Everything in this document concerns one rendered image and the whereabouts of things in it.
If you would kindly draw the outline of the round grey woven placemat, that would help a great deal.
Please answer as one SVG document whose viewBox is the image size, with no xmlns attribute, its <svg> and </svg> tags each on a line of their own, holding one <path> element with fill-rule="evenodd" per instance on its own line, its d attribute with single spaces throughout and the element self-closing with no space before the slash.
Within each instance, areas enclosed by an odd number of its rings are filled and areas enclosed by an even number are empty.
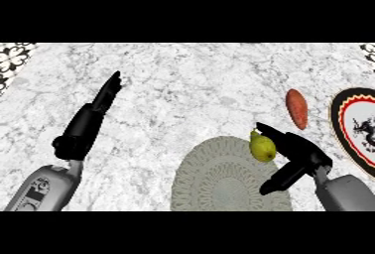
<svg viewBox="0 0 375 254">
<path fill-rule="evenodd" d="M 290 194 L 260 194 L 278 171 L 275 162 L 259 162 L 250 142 L 234 136 L 206 140 L 188 153 L 172 186 L 173 211 L 293 211 Z"/>
</svg>

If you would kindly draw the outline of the yellow-green pear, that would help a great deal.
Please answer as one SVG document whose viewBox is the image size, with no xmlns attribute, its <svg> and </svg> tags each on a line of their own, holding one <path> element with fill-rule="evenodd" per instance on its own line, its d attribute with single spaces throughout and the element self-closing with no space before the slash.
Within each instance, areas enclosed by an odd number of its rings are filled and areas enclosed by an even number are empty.
<svg viewBox="0 0 375 254">
<path fill-rule="evenodd" d="M 252 132 L 252 144 L 250 144 L 252 154 L 260 162 L 271 162 L 277 157 L 277 144 L 274 140 L 262 135 L 257 130 Z"/>
</svg>

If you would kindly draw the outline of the black red patterned plate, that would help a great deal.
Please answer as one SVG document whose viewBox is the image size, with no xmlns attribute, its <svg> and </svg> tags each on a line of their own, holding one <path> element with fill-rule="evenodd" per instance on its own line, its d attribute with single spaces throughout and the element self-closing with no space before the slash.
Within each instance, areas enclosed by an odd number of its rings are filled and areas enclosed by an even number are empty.
<svg viewBox="0 0 375 254">
<path fill-rule="evenodd" d="M 328 113 L 342 148 L 375 179 L 375 89 L 343 89 L 333 98 Z"/>
</svg>

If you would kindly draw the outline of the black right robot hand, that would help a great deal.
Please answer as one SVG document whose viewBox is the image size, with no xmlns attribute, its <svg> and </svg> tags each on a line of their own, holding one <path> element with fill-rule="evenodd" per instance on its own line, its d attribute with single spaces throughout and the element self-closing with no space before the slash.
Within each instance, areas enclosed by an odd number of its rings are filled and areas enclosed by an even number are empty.
<svg viewBox="0 0 375 254">
<path fill-rule="evenodd" d="M 260 194 L 286 191 L 305 174 L 317 176 L 318 170 L 331 172 L 333 159 L 319 147 L 302 136 L 291 132 L 281 132 L 271 125 L 259 122 L 257 129 L 272 139 L 278 152 L 288 158 L 287 164 L 280 168 L 260 187 Z"/>
</svg>

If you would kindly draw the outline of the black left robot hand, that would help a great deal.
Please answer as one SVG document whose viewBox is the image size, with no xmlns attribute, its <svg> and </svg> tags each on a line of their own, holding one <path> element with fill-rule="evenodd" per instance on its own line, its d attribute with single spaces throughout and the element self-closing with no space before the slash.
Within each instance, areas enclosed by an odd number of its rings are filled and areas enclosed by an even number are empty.
<svg viewBox="0 0 375 254">
<path fill-rule="evenodd" d="M 120 82 L 120 71 L 117 71 L 105 82 L 94 102 L 86 103 L 79 110 L 64 135 L 55 139 L 52 145 L 60 159 L 82 161 L 86 158 L 95 144 L 105 113 L 122 90 Z"/>
</svg>

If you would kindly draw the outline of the orange-brown sweet potato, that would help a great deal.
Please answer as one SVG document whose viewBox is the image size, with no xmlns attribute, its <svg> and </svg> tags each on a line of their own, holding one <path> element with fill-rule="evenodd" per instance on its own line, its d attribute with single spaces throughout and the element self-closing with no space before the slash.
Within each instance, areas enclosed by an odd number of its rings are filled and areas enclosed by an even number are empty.
<svg viewBox="0 0 375 254">
<path fill-rule="evenodd" d="M 286 96 L 286 106 L 291 120 L 300 130 L 308 126 L 308 103 L 302 93 L 291 89 Z"/>
</svg>

